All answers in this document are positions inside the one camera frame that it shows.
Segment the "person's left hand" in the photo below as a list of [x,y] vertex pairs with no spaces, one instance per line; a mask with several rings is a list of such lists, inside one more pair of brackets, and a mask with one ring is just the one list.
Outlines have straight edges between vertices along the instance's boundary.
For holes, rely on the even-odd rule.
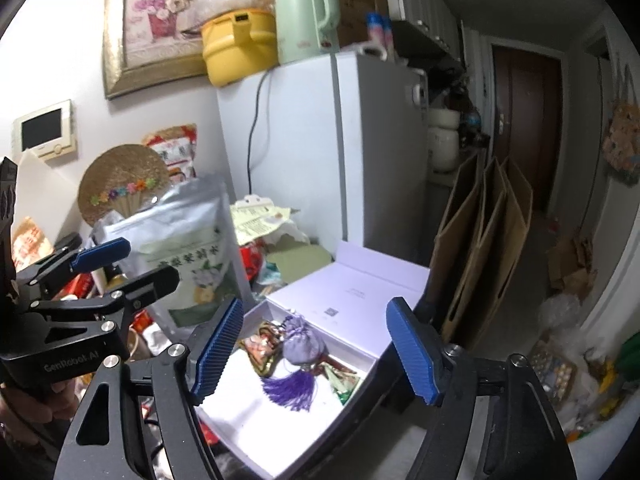
[[57,382],[51,386],[52,394],[44,402],[32,398],[24,391],[1,385],[1,423],[6,432],[17,442],[36,445],[41,442],[34,433],[36,425],[55,420],[71,420],[79,401],[76,379]]

